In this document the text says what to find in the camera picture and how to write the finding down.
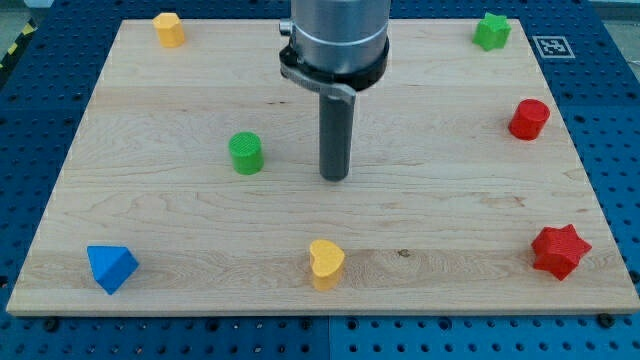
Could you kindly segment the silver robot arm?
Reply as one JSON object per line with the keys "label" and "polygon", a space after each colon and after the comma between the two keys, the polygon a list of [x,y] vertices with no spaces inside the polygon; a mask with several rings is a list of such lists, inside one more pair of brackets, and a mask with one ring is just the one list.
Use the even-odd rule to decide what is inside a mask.
{"label": "silver robot arm", "polygon": [[347,177],[357,93],[387,66],[390,0],[291,0],[279,24],[281,75],[319,96],[319,171]]}

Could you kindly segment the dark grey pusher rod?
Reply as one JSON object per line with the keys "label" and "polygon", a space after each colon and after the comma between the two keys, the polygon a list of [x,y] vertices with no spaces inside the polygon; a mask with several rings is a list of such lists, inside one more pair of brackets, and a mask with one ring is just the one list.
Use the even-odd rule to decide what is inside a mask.
{"label": "dark grey pusher rod", "polygon": [[319,96],[319,170],[328,181],[343,180],[349,172],[354,105]]}

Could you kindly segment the black clamp ring mount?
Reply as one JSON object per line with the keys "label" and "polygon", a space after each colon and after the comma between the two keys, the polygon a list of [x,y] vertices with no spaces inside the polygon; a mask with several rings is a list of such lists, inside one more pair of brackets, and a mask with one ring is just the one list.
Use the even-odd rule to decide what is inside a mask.
{"label": "black clamp ring mount", "polygon": [[385,39],[382,54],[369,66],[349,74],[325,72],[305,63],[288,43],[280,52],[280,73],[296,85],[319,95],[353,104],[358,91],[376,84],[384,75],[390,41]]}

